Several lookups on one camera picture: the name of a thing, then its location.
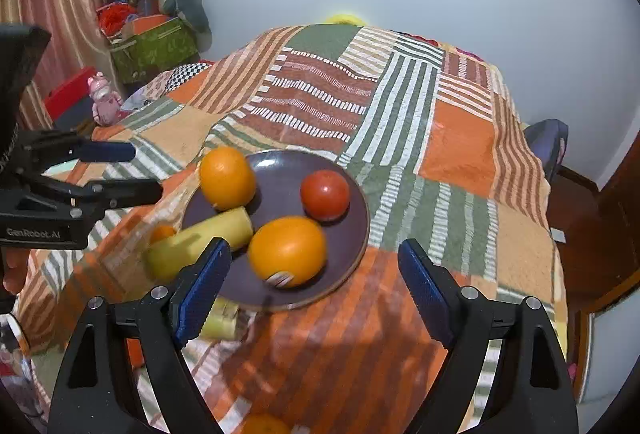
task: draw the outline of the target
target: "striped blanket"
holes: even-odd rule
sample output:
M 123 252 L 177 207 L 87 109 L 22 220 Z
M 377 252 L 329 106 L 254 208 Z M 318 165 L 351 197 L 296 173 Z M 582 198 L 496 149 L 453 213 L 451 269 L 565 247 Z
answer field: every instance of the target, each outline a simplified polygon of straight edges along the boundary
M 226 433 L 250 410 L 296 432 L 404 430 L 446 354 L 399 274 L 396 251 L 407 237 L 488 298 L 538 296 L 564 342 L 562 272 L 545 218 L 549 186 L 495 66 L 401 33 L 299 26 L 267 32 L 215 65 L 163 73 L 145 96 L 143 109 L 94 136 L 133 143 L 135 159 L 79 164 L 69 179 L 151 176 L 164 183 L 163 199 L 107 211 L 84 251 L 31 255 L 18 314 L 45 400 L 87 300 L 137 298 L 152 286 L 140 261 L 146 237 L 158 221 L 180 226 L 198 160 L 220 144 L 327 157 L 362 186 L 371 215 L 364 258 L 335 293 L 255 316 L 245 341 L 198 339 L 185 348 Z M 481 417 L 499 350 L 492 341 L 465 426 Z M 166 429 L 144 370 L 138 386 L 150 423 Z

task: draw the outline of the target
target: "finger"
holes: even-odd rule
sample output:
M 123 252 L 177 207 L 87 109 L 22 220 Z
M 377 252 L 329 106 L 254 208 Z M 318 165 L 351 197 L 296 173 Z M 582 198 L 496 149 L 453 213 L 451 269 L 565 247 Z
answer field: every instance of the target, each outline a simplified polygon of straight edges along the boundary
M 16 268 L 29 261 L 30 249 L 27 248 L 3 248 L 2 256 L 8 268 Z
M 28 263 L 23 262 L 15 268 L 9 268 L 4 273 L 4 288 L 13 295 L 17 295 L 24 288 L 25 280 L 27 280 Z

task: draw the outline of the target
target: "silver bolt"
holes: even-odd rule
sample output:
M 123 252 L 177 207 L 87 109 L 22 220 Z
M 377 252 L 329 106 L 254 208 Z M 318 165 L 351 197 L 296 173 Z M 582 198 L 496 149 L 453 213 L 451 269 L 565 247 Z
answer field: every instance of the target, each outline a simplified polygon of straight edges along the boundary
M 169 293 L 169 290 L 164 286 L 156 286 L 151 290 L 151 296 L 156 300 L 166 297 L 167 293 Z
M 92 299 L 89 300 L 89 308 L 97 309 L 100 306 L 102 306 L 103 302 L 104 302 L 104 299 L 102 297 L 92 297 Z
M 462 296 L 467 300 L 476 300 L 478 298 L 478 290 L 473 286 L 465 286 L 461 290 Z
M 527 300 L 525 302 L 531 309 L 540 309 L 540 306 L 542 306 L 540 301 L 535 297 L 527 297 Z

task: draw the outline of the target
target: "plush toy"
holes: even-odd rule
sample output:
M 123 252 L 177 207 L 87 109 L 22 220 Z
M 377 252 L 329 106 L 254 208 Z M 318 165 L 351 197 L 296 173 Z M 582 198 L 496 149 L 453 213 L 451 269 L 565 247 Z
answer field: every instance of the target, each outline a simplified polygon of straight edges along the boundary
M 107 127 L 118 121 L 122 106 L 122 97 L 112 87 L 101 72 L 88 78 L 89 96 L 94 100 L 94 120 L 98 125 Z

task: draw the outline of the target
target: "purple plate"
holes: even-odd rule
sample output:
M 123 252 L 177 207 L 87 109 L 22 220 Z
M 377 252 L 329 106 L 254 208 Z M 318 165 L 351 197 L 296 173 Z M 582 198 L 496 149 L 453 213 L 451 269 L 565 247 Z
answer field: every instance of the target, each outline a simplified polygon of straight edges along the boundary
M 255 172 L 258 190 L 246 209 L 257 231 L 263 224 L 285 215 L 304 215 L 300 183 L 316 170 L 332 170 L 349 183 L 349 210 L 338 221 L 323 224 L 327 259 L 322 271 L 309 282 L 291 289 L 275 289 L 261 280 L 249 266 L 246 249 L 236 252 L 220 296 L 243 308 L 283 311 L 306 306 L 336 290 L 353 273 L 367 247 L 369 210 L 356 182 L 345 170 L 322 156 L 297 150 L 274 150 L 247 156 Z M 197 189 L 187 205 L 182 228 L 217 214 Z

